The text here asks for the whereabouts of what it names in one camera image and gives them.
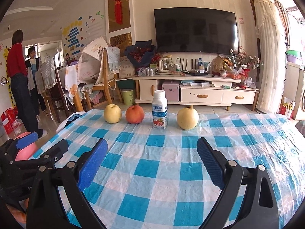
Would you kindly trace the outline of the green waste bin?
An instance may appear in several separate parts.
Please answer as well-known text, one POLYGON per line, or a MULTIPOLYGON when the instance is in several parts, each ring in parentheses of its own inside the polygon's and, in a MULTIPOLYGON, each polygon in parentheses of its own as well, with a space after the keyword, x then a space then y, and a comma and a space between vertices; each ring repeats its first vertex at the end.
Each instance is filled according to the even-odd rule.
POLYGON ((122 89, 121 95, 124 101, 124 105, 132 106, 136 98, 136 91, 133 89, 122 89))

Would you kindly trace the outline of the cream tv cabinet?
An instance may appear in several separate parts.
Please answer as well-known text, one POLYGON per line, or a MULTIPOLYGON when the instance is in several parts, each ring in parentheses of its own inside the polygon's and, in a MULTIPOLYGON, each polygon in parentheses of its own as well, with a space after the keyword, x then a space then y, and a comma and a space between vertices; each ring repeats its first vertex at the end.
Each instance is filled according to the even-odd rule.
POLYGON ((258 101, 257 88, 241 88, 240 80, 228 77, 191 76, 189 74, 168 74, 151 77, 132 78, 136 83, 136 103, 151 104, 156 90, 169 85, 177 85, 177 98, 167 97, 168 104, 222 106, 227 111, 233 104, 252 105, 252 111, 258 101))

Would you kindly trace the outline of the yellow pear right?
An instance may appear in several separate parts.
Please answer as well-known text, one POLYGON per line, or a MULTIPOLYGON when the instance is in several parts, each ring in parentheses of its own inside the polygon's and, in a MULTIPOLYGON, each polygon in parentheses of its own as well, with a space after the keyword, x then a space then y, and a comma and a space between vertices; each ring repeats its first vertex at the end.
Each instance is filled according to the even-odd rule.
POLYGON ((176 120, 181 129, 191 130, 197 126, 199 114, 193 107, 183 108, 178 111, 176 120))

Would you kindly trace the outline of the dining table with cloth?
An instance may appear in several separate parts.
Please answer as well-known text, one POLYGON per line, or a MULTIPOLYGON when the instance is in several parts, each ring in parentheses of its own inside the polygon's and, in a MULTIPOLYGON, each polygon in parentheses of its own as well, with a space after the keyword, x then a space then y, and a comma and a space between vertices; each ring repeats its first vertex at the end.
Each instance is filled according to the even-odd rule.
POLYGON ((80 84, 78 79, 78 64, 62 67, 58 74, 68 101, 72 101, 77 112, 84 111, 78 90, 78 85, 80 84))

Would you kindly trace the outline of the cat print stool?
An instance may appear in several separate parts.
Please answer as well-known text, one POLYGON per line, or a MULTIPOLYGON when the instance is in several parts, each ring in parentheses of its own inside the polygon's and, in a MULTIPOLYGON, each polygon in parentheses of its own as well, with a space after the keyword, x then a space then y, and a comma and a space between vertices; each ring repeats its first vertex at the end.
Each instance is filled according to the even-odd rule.
POLYGON ((63 122, 59 124, 59 126, 56 129, 56 133, 59 133, 62 129, 70 125, 72 122, 74 122, 76 119, 78 119, 85 113, 86 112, 84 111, 72 113, 68 118, 66 118, 63 122))

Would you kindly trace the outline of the person in white jacket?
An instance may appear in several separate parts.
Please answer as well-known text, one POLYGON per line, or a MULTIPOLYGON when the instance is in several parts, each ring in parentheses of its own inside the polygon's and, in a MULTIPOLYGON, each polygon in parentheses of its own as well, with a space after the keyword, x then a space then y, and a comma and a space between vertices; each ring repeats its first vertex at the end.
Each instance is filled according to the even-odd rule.
POLYGON ((36 50, 34 46, 31 46, 28 51, 29 59, 25 61, 27 68, 28 78, 28 90, 30 92, 31 102, 35 111, 37 122, 40 121, 40 110, 48 115, 47 106, 44 102, 44 97, 41 95, 42 89, 42 75, 39 69, 42 61, 39 57, 36 57, 36 50))

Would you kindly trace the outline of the white lace covered column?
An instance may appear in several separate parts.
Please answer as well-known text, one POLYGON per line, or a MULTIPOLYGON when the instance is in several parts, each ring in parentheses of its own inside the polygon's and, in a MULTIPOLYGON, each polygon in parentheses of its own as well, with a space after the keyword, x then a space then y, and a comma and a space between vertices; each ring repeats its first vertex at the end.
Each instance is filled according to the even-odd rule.
POLYGON ((275 114, 280 107, 285 79, 285 32, 274 0, 253 0, 260 40, 260 93, 256 108, 275 114))

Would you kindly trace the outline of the dark wooden chair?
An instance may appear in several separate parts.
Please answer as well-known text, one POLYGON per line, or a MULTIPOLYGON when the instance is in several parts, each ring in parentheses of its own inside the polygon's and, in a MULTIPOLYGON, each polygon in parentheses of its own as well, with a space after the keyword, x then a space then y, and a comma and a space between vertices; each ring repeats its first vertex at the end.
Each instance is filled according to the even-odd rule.
POLYGON ((41 65, 41 72, 51 113, 55 116, 56 121, 60 123, 58 111, 64 111, 66 117, 68 117, 69 107, 65 99, 54 57, 49 58, 41 65))

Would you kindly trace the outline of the electric glass kettle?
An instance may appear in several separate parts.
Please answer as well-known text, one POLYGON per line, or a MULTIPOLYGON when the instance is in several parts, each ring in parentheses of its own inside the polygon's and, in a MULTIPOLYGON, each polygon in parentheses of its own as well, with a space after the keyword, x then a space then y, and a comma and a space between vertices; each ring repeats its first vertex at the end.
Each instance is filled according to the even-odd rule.
POLYGON ((172 67, 172 58, 171 57, 163 57, 159 59, 157 64, 157 74, 169 74, 173 70, 172 67))

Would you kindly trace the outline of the black flat television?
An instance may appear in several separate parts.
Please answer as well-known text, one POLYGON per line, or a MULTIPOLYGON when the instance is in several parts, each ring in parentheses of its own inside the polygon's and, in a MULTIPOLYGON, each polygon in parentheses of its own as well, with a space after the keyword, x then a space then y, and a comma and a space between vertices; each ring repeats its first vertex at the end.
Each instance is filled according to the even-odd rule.
POLYGON ((237 51, 238 30, 233 12, 193 7, 154 10, 159 52, 201 52, 228 55, 237 51))

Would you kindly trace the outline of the wooden chair with cover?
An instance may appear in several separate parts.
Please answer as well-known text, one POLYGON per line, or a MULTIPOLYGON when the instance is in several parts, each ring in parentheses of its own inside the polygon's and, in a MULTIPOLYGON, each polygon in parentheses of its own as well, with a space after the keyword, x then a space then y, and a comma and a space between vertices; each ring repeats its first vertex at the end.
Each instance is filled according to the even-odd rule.
POLYGON ((116 86, 119 73, 120 49, 110 46, 103 37, 96 38, 81 52, 78 62, 78 82, 87 108, 92 109, 93 99, 98 93, 103 94, 102 104, 112 104, 111 90, 122 97, 116 86))

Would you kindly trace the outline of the dark flower bouquet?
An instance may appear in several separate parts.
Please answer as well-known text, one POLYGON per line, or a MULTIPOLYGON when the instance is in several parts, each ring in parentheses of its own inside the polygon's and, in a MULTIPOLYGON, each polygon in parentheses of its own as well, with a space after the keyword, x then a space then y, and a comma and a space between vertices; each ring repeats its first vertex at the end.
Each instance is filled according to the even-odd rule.
POLYGON ((124 54, 134 68, 147 67, 155 56, 156 46, 152 40, 137 41, 134 45, 125 48, 124 54))

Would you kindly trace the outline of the white yogurt drink bottle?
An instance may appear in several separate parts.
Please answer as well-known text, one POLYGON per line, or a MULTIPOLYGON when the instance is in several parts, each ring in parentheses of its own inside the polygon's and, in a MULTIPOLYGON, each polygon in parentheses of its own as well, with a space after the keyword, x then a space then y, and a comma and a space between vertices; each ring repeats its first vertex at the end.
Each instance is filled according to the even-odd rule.
POLYGON ((164 90, 156 90, 152 100, 152 122, 155 128, 165 129, 168 124, 168 100, 164 90))

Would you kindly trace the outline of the blue white checkered tablecloth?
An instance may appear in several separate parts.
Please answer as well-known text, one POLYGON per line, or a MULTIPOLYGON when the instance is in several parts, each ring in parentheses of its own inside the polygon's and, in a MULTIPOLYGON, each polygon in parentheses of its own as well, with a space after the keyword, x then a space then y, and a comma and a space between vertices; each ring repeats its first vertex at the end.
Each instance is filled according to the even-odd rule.
POLYGON ((60 168, 105 139, 108 153, 84 194, 107 228, 198 228, 220 194, 197 153, 202 137, 241 166, 265 166, 285 226, 304 199, 304 137, 282 115, 205 114, 186 131, 175 114, 159 129, 150 113, 138 125, 124 118, 110 124, 102 110, 91 110, 34 157, 65 139, 60 168))

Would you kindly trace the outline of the red apple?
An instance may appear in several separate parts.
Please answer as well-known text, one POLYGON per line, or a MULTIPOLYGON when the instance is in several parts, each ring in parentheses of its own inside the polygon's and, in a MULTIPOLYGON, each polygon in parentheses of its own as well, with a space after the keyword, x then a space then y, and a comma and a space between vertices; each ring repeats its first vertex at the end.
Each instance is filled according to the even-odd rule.
POLYGON ((140 124, 145 117, 145 113, 141 106, 132 105, 126 110, 125 117, 130 124, 140 124))

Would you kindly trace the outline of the yellow pear left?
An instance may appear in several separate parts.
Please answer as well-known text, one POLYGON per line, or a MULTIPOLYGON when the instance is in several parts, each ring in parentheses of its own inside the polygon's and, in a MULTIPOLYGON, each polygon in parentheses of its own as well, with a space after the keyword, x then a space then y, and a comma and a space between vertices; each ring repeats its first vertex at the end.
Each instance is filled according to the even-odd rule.
POLYGON ((121 119, 121 109, 116 104, 109 104, 105 107, 103 117, 108 123, 117 123, 121 119))

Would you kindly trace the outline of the yellow pear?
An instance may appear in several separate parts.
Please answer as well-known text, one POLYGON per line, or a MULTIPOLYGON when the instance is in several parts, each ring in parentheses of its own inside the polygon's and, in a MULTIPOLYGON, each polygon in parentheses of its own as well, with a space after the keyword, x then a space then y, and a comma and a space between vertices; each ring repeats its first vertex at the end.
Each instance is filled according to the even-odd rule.
POLYGON ((178 111, 176 120, 181 129, 191 130, 197 126, 199 114, 193 107, 183 108, 178 111))
POLYGON ((103 117, 108 123, 117 123, 121 119, 121 109, 116 104, 109 104, 105 107, 103 117))

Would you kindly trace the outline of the person in red top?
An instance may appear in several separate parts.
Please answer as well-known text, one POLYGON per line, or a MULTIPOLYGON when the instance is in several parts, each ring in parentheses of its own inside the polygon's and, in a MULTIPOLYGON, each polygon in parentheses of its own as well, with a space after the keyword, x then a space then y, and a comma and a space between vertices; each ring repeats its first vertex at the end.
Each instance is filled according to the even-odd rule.
POLYGON ((10 78, 11 91, 17 106, 19 119, 21 119, 28 132, 36 132, 38 138, 43 138, 47 135, 47 131, 38 127, 36 113, 31 102, 22 41, 22 30, 16 30, 13 33, 12 47, 7 56, 7 75, 10 78))

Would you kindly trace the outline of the pink trash bucket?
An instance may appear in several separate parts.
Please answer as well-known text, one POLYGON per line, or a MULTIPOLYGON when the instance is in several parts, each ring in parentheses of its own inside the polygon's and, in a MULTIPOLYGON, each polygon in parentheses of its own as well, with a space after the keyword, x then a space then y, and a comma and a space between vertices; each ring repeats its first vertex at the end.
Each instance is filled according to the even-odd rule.
POLYGON ((24 132, 14 139, 15 161, 28 160, 37 150, 36 141, 38 134, 36 132, 24 132))

